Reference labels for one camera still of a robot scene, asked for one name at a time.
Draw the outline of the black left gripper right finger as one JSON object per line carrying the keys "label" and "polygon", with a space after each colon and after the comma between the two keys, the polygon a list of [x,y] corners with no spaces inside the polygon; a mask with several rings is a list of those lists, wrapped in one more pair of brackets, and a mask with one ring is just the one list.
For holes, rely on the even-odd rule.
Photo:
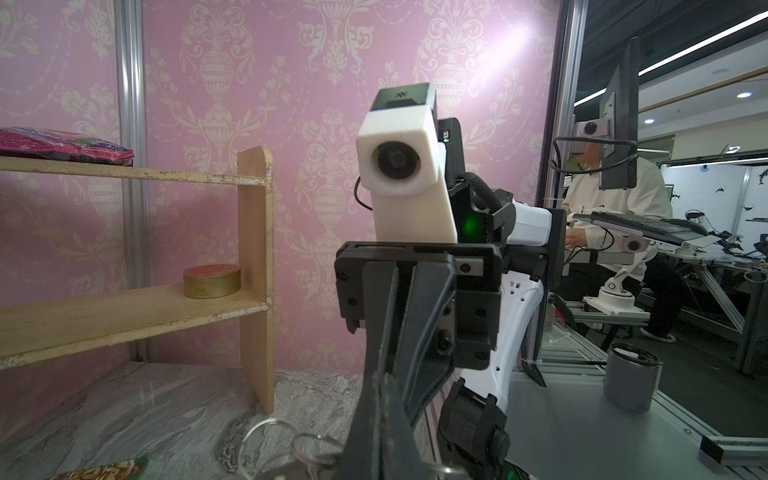
{"label": "black left gripper right finger", "polygon": [[427,479],[395,379],[385,374],[380,387],[380,478]]}

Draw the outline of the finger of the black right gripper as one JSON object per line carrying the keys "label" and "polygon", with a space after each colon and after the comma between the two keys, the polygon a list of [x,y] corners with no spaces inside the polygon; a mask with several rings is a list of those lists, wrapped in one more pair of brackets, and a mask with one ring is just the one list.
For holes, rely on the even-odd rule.
{"label": "finger of the black right gripper", "polygon": [[419,262],[413,269],[393,368],[409,420],[419,418],[453,373],[451,354],[439,351],[437,333],[455,283],[451,263]]}
{"label": "finger of the black right gripper", "polygon": [[364,383],[393,369],[397,351],[399,268],[396,262],[368,262],[362,271],[366,354]]}

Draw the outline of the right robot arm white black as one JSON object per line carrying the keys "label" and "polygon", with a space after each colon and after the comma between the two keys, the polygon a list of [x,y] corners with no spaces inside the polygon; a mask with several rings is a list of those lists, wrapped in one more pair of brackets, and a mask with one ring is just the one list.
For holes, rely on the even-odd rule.
{"label": "right robot arm white black", "polygon": [[563,214],[521,204],[447,148],[455,244],[348,242],[334,264],[341,316],[367,336],[339,479],[511,479],[505,425],[523,337],[563,268]]}

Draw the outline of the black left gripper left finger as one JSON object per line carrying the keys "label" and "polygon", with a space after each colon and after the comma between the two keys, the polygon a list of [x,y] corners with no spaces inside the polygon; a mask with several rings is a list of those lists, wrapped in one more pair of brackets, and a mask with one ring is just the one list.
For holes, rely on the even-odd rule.
{"label": "black left gripper left finger", "polygon": [[379,479],[381,467],[382,374],[373,373],[363,388],[340,457],[336,479]]}

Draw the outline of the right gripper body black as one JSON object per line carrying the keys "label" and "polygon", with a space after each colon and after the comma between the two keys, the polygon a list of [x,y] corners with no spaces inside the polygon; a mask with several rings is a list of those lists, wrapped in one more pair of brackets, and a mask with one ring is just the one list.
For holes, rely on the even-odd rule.
{"label": "right gripper body black", "polygon": [[399,334],[413,269],[419,262],[454,265],[455,295],[439,320],[437,347],[450,353],[453,366],[484,370],[497,346],[501,313],[502,255],[493,244],[347,242],[336,254],[334,269],[340,316],[350,332],[365,322],[363,267],[372,261],[396,262],[399,268]]}

